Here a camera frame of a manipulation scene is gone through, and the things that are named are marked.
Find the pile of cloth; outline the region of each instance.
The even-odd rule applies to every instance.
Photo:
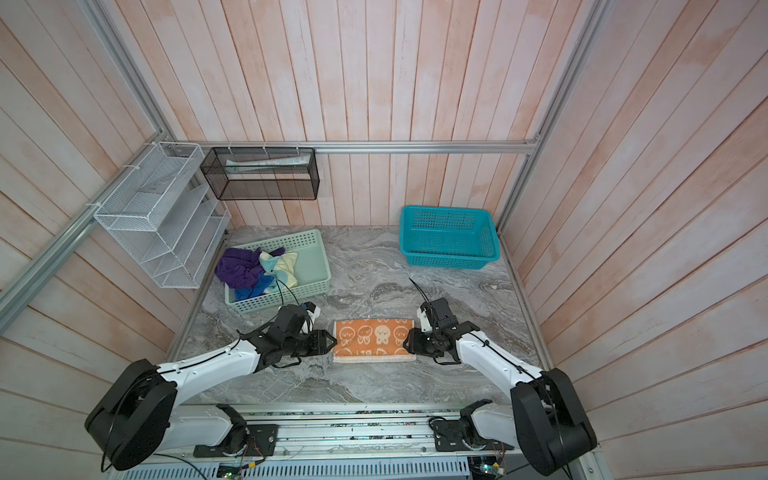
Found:
[[[237,302],[283,290],[287,293],[299,284],[293,275],[298,258],[297,252],[286,253],[284,248],[269,253],[260,248],[227,248],[216,265],[216,276],[233,289]]]

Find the orange towel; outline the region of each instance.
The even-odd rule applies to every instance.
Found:
[[[409,362],[416,358],[402,348],[402,341],[413,328],[409,319],[338,320],[333,336],[339,344],[333,348],[333,361]]]

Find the white mesh shelf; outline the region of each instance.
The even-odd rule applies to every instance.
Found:
[[[207,184],[187,188],[202,158],[196,144],[155,145],[96,213],[158,286],[198,288],[229,223]]]
[[[155,145],[107,197],[96,220],[109,230],[157,230],[202,162],[200,145]]]

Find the black wire mesh basket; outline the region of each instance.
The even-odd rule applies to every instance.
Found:
[[[312,148],[213,147],[200,167],[219,200],[316,200]]]

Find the purple towel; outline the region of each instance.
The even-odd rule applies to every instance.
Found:
[[[270,255],[277,257],[285,253],[284,248],[278,248]],[[227,248],[216,265],[216,276],[230,288],[253,288],[259,282],[259,276],[264,273],[259,262],[261,249],[256,251],[242,248]]]

